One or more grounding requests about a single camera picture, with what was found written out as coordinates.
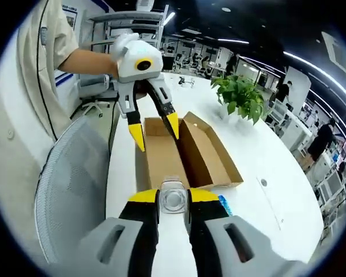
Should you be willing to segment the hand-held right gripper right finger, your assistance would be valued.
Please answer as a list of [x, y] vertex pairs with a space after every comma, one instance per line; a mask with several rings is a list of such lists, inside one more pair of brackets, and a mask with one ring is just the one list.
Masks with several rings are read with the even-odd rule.
[[219, 197], [188, 191], [187, 232], [198, 276], [292, 276], [297, 262], [275, 253], [270, 239], [239, 216], [230, 216]]

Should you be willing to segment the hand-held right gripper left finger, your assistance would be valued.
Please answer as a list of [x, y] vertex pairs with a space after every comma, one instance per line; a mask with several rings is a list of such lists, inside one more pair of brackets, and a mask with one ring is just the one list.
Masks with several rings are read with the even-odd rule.
[[79, 244], [77, 276], [151, 276], [158, 244], [159, 190], [136, 193]]

